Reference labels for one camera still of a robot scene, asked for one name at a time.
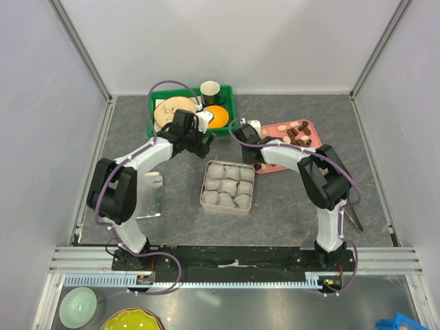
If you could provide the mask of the metal serving tongs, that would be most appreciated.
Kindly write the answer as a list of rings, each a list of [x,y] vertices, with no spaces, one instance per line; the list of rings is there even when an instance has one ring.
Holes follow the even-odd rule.
[[[350,199],[346,200],[345,206],[346,208],[344,209],[344,216],[349,220],[351,226],[356,232],[362,233],[364,231],[364,227],[361,224],[354,207],[351,205]]]

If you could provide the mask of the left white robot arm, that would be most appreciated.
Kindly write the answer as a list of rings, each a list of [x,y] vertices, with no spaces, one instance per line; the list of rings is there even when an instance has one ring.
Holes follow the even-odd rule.
[[[141,147],[117,159],[102,158],[96,163],[87,195],[87,206],[95,213],[96,223],[109,226],[123,250],[127,263],[145,270],[151,254],[148,239],[137,223],[140,179],[157,165],[182,151],[201,159],[210,151],[215,135],[208,132],[214,115],[206,110],[193,113],[176,110],[173,120]]]

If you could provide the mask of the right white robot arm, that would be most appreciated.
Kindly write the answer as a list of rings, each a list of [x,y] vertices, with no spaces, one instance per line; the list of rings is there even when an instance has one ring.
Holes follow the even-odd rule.
[[[317,207],[318,236],[315,262],[325,271],[339,262],[345,246],[343,218],[354,182],[340,158],[329,145],[320,148],[294,146],[273,137],[261,138],[250,124],[231,136],[243,147],[246,164],[275,164],[300,174],[309,200]]]

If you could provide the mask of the pink plastic tray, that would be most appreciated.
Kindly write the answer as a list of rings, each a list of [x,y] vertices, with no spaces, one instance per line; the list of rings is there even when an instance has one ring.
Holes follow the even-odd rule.
[[[322,145],[314,124],[306,119],[261,125],[260,137],[266,136],[296,146],[318,148]]]

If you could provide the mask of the pink chocolate tin box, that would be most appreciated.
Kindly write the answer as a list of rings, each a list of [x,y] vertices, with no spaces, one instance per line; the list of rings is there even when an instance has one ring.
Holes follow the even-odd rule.
[[[247,164],[208,161],[199,202],[204,210],[248,215],[252,207],[256,172]]]

